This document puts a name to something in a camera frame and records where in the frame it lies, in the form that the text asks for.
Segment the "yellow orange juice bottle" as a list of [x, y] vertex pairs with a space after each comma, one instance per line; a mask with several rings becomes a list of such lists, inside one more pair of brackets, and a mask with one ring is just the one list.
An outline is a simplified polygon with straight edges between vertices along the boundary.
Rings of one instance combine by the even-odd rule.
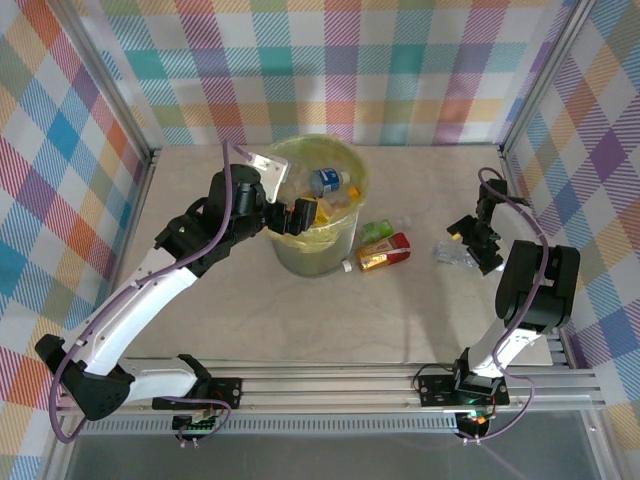
[[330, 194], [316, 198], [317, 210], [315, 225], [324, 225], [336, 220], [340, 215], [348, 212], [360, 199], [361, 191], [357, 186], [347, 187]]

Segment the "clear bottle blue label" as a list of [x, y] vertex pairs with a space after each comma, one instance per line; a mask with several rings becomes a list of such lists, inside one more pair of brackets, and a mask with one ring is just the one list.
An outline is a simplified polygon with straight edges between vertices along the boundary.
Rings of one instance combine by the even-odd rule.
[[311, 173], [309, 182], [313, 195], [322, 198], [348, 185], [351, 182], [351, 175], [347, 171], [322, 168]]

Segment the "clear bottle green label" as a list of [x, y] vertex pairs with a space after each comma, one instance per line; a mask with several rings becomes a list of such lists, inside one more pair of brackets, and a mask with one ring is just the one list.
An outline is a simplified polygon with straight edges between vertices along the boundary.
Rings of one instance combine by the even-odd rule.
[[359, 240], [362, 244], [371, 244], [387, 238], [395, 233], [409, 229], [413, 224], [410, 217], [384, 219], [364, 224], [359, 230]]

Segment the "red and gold tea bottle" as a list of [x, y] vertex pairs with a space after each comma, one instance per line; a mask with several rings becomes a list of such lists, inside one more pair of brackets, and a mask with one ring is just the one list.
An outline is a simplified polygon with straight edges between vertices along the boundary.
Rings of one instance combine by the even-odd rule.
[[342, 261], [342, 269], [346, 273], [355, 269], [367, 273], [405, 261], [410, 255], [408, 238], [403, 232], [398, 232], [357, 248], [349, 258]]

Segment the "bin with yellow bag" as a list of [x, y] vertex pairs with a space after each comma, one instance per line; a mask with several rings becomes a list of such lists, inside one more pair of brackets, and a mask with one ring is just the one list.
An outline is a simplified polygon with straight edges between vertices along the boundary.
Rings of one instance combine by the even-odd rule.
[[314, 170], [334, 168], [347, 171], [351, 182], [339, 190], [357, 186], [361, 191], [359, 201], [345, 214], [324, 225], [312, 226], [300, 235], [275, 232], [271, 236], [288, 247], [299, 249], [303, 253], [319, 253], [337, 242], [340, 234], [355, 225], [360, 210], [364, 207], [370, 189], [369, 171], [365, 160], [355, 148], [335, 135], [306, 134], [279, 141], [264, 150], [262, 155], [278, 156], [290, 162], [290, 171], [286, 182], [280, 187], [277, 200], [294, 207], [298, 198], [314, 199], [310, 189], [310, 176]]

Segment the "translucent round waste bin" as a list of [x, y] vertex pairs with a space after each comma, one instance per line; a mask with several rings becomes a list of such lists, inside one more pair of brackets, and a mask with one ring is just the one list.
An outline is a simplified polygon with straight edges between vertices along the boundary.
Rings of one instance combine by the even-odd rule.
[[278, 260], [286, 269], [303, 277], [319, 277], [342, 267], [342, 261], [351, 253], [357, 222], [340, 234], [333, 246], [319, 253], [303, 253], [275, 240], [271, 236], [272, 231], [268, 231], [267, 234], [271, 237]]

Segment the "right controller board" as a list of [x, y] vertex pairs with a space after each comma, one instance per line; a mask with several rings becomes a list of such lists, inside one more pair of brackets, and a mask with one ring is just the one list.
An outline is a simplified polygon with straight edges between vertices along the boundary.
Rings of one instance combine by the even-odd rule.
[[456, 414], [456, 422], [459, 428], [485, 428], [495, 418], [495, 413], [490, 411], [468, 411]]

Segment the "controller board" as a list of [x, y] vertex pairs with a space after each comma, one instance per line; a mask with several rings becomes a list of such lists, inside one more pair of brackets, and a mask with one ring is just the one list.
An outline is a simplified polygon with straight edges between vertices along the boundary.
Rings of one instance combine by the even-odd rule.
[[183, 415], [174, 415], [171, 428], [174, 431], [200, 432], [202, 435], [211, 432], [226, 416], [223, 407], [210, 407], [201, 411], [190, 411]]
[[485, 428], [495, 418], [495, 413], [490, 411], [468, 411], [456, 414], [456, 422], [459, 428]]

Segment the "left controller board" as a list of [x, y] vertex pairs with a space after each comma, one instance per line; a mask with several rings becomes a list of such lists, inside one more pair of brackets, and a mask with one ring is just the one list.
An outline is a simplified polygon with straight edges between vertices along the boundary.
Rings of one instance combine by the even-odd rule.
[[202, 435], [211, 432], [226, 416], [223, 407], [210, 407], [201, 411], [190, 411], [183, 415], [174, 415], [171, 428], [174, 431], [200, 432]]

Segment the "left aluminium side rail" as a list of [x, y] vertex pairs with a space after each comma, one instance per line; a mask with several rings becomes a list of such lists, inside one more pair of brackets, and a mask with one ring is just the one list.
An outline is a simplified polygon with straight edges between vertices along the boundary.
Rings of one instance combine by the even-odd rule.
[[142, 177], [139, 184], [139, 188], [133, 202], [133, 208], [129, 216], [129, 220], [124, 231], [124, 237], [122, 242], [122, 249], [120, 255], [117, 257], [112, 278], [109, 282], [109, 289], [98, 296], [99, 300], [104, 300], [105, 303], [110, 299], [110, 296], [119, 288], [126, 266], [126, 261], [129, 256], [131, 245], [135, 238], [136, 230], [139, 225], [139, 221], [144, 209], [146, 199], [153, 181], [154, 174], [157, 169], [158, 161], [162, 155], [162, 147], [151, 150], [151, 156], [147, 159], [142, 169]]

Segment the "right aluminium frame post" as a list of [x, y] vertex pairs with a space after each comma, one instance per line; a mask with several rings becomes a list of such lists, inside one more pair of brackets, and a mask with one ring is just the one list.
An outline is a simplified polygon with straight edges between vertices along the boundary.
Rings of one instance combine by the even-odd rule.
[[497, 135], [497, 148], [507, 160], [524, 134], [542, 97], [558, 73], [597, 0], [550, 0], [525, 48], [519, 87]]

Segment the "aluminium frame post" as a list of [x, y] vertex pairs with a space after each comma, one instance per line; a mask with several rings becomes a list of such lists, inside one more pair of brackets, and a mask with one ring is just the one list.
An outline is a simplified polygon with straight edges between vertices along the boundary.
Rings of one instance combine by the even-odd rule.
[[524, 134], [542, 97], [558, 73], [597, 0], [550, 0], [525, 48], [519, 87], [497, 135], [497, 148], [507, 160]]
[[147, 160], [165, 136], [100, 0], [46, 0], [123, 130]]

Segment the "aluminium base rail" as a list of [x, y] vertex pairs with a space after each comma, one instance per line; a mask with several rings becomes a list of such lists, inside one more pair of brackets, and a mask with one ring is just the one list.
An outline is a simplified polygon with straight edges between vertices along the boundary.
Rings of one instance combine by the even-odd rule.
[[[449, 367], [417, 363], [335, 363], [285, 361], [198, 360], [214, 378], [242, 380], [237, 413], [348, 414], [348, 413], [444, 413], [497, 408], [499, 411], [585, 410], [601, 408], [604, 395], [595, 374], [567, 364], [552, 367], [517, 367], [505, 378], [508, 403], [501, 405], [456, 405], [423, 407], [412, 385], [421, 368], [444, 375]], [[92, 421], [137, 409], [145, 413], [168, 411], [183, 415], [195, 410], [155, 410], [152, 400], [168, 394], [182, 395], [196, 377], [179, 359], [134, 358], [121, 361], [118, 372], [125, 387], [102, 388], [90, 392], [94, 401], [78, 400], [64, 393], [58, 410], [64, 414], [84, 414]]]

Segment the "left aluminium frame post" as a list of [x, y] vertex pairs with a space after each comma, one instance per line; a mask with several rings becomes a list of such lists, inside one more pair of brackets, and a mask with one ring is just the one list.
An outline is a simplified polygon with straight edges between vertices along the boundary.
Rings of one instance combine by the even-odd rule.
[[165, 136], [100, 0], [46, 0], [123, 130], [147, 160]]

